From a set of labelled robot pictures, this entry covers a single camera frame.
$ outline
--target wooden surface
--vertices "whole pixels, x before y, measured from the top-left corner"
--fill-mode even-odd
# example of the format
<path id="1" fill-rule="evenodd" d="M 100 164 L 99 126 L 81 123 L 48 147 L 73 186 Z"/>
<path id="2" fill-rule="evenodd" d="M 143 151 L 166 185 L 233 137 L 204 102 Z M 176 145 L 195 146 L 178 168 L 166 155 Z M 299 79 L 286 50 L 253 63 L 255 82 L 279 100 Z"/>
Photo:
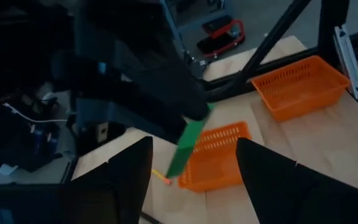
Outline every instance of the wooden surface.
<path id="1" fill-rule="evenodd" d="M 296 37 L 287 37 L 273 48 L 265 62 L 304 49 Z M 254 52 L 249 50 L 212 63 L 204 75 L 205 79 L 213 80 L 240 70 Z M 206 129 L 239 120 L 247 121 L 254 141 L 358 188 L 358 104 L 349 94 L 346 93 L 334 106 L 276 123 L 259 95 L 252 92 L 217 103 Z M 119 139 L 85 155 L 78 162 L 75 177 L 94 169 L 146 135 L 130 129 Z M 154 138 L 153 168 L 166 172 L 175 147 Z M 196 194 L 179 189 L 176 181 L 166 186 L 154 175 L 150 180 L 144 211 L 168 224 L 258 223 L 243 185 Z"/>

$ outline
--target white cable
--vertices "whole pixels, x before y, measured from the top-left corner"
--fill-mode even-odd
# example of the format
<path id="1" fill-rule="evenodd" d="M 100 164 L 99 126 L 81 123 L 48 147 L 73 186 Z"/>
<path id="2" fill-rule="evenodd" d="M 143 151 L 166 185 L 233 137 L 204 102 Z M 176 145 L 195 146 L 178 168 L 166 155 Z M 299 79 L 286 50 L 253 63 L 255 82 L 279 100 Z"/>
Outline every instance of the white cable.
<path id="1" fill-rule="evenodd" d="M 17 113 L 18 115 L 22 116 L 26 120 L 29 120 L 29 121 L 34 122 L 34 123 L 66 122 L 67 121 L 67 119 L 51 119 L 51 120 L 46 120 L 46 121 L 36 121 L 36 120 L 33 120 L 33 119 L 27 117 L 26 115 L 20 113 L 17 109 L 15 109 L 9 103 L 4 103 L 4 106 L 10 108 L 13 113 Z"/>

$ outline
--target green block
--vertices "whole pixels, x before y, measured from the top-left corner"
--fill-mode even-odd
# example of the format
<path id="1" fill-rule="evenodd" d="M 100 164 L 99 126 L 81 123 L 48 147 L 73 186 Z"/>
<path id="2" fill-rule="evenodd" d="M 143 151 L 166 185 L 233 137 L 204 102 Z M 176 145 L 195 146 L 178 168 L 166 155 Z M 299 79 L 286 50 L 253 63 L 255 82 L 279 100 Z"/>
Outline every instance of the green block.
<path id="1" fill-rule="evenodd" d="M 211 114 L 214 105 L 209 104 L 209 114 Z M 182 174 L 185 170 L 187 161 L 189 160 L 191 153 L 200 134 L 203 132 L 204 126 L 209 118 L 209 115 L 202 121 L 192 121 L 187 124 L 185 131 L 181 135 L 178 141 L 178 147 L 175 151 L 175 155 L 171 160 L 171 164 L 168 168 L 168 172 L 165 175 L 166 178 L 174 178 Z"/>

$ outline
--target floor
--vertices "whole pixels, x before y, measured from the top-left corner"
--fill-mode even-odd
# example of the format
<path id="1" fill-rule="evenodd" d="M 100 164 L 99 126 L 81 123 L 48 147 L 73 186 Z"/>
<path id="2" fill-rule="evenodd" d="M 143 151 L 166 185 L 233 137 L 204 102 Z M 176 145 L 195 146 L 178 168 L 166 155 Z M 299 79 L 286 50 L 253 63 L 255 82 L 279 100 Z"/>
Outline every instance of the floor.
<path id="1" fill-rule="evenodd" d="M 234 17 L 244 23 L 246 41 L 238 48 L 224 54 L 220 59 L 257 47 L 293 0 L 230 0 L 234 5 Z M 305 46 L 317 44 L 319 10 L 321 1 L 311 1 L 284 37 L 295 35 Z M 358 1 L 352 0 L 347 17 L 347 29 L 351 34 L 358 32 Z M 196 43 L 205 38 L 201 30 L 190 30 L 183 35 L 186 48 L 195 56 L 201 54 Z"/>

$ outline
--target orange basket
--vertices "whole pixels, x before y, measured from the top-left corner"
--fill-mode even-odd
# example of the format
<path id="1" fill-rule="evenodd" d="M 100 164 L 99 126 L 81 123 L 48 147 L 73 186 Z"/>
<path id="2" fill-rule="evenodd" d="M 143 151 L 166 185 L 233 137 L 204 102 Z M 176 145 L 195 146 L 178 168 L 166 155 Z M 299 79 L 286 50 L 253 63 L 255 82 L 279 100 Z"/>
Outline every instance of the orange basket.
<path id="1" fill-rule="evenodd" d="M 311 56 L 251 80 L 276 121 L 336 103 L 350 81 L 319 56 Z"/>
<path id="2" fill-rule="evenodd" d="M 202 132 L 178 178 L 179 187 L 203 192 L 241 184 L 236 157 L 238 138 L 251 139 L 243 121 Z"/>

